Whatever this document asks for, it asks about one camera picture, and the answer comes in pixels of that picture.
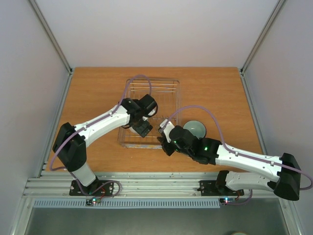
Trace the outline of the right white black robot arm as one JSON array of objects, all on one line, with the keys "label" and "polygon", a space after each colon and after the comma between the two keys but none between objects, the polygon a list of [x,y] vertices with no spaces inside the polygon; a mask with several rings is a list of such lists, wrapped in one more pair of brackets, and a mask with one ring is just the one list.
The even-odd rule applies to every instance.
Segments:
[{"label": "right white black robot arm", "polygon": [[297,201],[300,196],[300,167],[295,157],[281,157],[243,151],[219,140],[197,138],[189,130],[168,123],[158,129],[158,141],[168,155],[177,152],[205,165],[225,165],[245,173],[222,170],[216,179],[216,190],[225,195],[242,189],[266,190],[276,196]]}]

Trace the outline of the white ceramic bowl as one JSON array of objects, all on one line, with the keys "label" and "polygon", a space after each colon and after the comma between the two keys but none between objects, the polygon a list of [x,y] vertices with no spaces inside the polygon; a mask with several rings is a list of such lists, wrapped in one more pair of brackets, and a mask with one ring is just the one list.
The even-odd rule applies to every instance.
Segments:
[{"label": "white ceramic bowl", "polygon": [[132,127],[129,127],[128,129],[129,129],[130,132],[132,132],[134,134],[137,134],[137,132]]}]

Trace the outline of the teal patterned bowl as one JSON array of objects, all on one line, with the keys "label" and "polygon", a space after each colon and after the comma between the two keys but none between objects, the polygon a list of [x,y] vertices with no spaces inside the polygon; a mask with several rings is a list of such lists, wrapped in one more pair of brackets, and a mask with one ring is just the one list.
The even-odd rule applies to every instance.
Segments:
[{"label": "teal patterned bowl", "polygon": [[183,129],[189,130],[198,139],[205,138],[206,127],[203,123],[197,120],[191,120],[184,124]]}]

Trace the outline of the metal wire dish rack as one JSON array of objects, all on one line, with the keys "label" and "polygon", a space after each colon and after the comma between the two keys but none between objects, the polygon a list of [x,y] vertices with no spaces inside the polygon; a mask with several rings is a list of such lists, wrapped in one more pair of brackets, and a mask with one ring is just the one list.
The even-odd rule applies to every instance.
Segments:
[{"label": "metal wire dish rack", "polygon": [[131,128],[119,128],[118,142],[126,148],[161,149],[157,140],[159,125],[172,113],[181,108],[180,82],[177,79],[152,77],[150,83],[143,77],[136,78],[128,87],[125,97],[140,99],[149,91],[158,108],[149,113],[149,123],[153,126],[149,134],[142,138]]}]

